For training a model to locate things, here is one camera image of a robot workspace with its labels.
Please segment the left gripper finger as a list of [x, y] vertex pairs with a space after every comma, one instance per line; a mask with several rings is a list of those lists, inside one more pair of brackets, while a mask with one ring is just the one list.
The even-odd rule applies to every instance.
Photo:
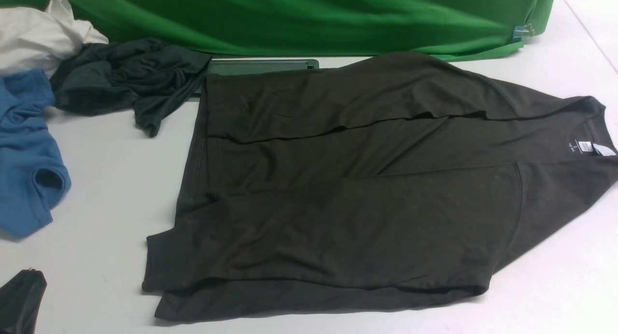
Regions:
[[33, 334], [48, 283], [43, 272], [25, 269], [0, 288], [0, 332]]

